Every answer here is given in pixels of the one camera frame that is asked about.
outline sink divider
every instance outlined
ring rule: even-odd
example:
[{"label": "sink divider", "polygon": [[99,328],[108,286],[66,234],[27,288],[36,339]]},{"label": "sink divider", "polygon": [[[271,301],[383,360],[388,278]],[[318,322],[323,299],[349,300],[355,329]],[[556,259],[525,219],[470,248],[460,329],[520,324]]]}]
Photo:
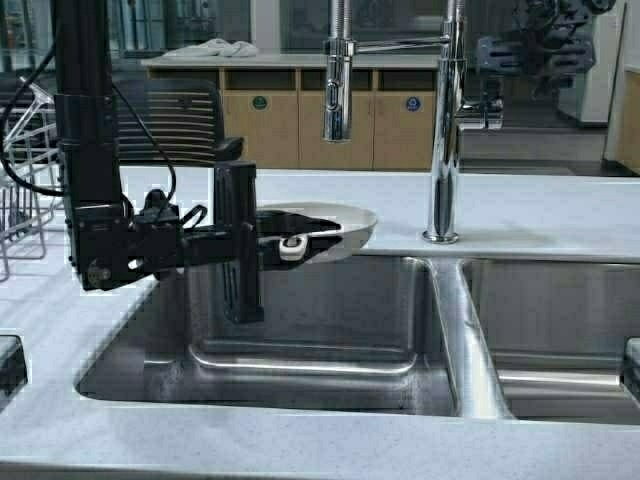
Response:
[{"label": "sink divider", "polygon": [[512,419],[464,279],[463,264],[456,259],[429,260],[457,415]]}]

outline sink basin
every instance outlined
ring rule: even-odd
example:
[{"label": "sink basin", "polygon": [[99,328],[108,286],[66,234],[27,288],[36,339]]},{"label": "sink basin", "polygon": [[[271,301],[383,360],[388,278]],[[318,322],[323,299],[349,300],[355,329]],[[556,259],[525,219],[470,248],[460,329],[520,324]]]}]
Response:
[{"label": "sink basin", "polygon": [[77,385],[110,401],[452,415],[427,264],[356,256],[261,274],[265,322],[221,311],[221,269],[157,284]]},{"label": "sink basin", "polygon": [[640,267],[472,261],[464,269],[518,418],[640,424],[621,371],[640,337]]}]

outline white towel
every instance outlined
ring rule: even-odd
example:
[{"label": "white towel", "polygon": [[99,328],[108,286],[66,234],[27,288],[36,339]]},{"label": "white towel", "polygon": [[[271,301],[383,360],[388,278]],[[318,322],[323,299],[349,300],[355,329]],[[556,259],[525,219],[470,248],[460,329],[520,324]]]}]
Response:
[{"label": "white towel", "polygon": [[230,47],[229,42],[222,38],[214,38],[200,45],[192,45],[190,47],[171,50],[164,54],[165,57],[181,58],[181,57],[215,57],[220,55],[225,48]]},{"label": "white towel", "polygon": [[227,44],[222,49],[220,55],[223,57],[255,57],[260,53],[260,50],[255,45],[248,42],[236,42],[233,45]]}]

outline pull-down faucet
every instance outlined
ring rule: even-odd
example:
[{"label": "pull-down faucet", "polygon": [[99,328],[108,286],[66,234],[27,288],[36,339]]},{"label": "pull-down faucet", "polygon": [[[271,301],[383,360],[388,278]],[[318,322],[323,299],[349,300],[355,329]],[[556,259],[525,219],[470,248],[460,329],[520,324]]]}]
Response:
[{"label": "pull-down faucet", "polygon": [[351,72],[356,53],[440,46],[431,207],[424,237],[433,243],[458,240],[455,203],[460,171],[460,130],[502,128],[502,99],[485,95],[480,101],[464,99],[466,68],[464,48],[465,0],[448,0],[442,36],[367,42],[351,38],[351,0],[332,0],[331,37],[327,42],[327,83],[324,138],[328,142],[351,139]]}]

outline speckled countertop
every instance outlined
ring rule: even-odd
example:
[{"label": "speckled countertop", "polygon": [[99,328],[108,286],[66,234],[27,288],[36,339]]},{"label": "speckled countertop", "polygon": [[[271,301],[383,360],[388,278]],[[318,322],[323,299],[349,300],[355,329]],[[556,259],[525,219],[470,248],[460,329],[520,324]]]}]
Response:
[{"label": "speckled countertop", "polygon": [[[179,170],[177,200],[207,203],[207,171]],[[163,169],[125,169],[140,206]],[[640,183],[632,179],[463,176],[462,241],[424,243],[420,174],[263,172],[263,202],[332,201],[374,210],[369,253],[640,263]],[[0,334],[19,335],[30,383],[0,414],[0,463],[207,478],[622,479],[640,468],[640,428],[255,408],[110,403],[74,389],[154,284],[81,291],[62,233],[0,284]],[[15,473],[6,478],[17,478]]]}]

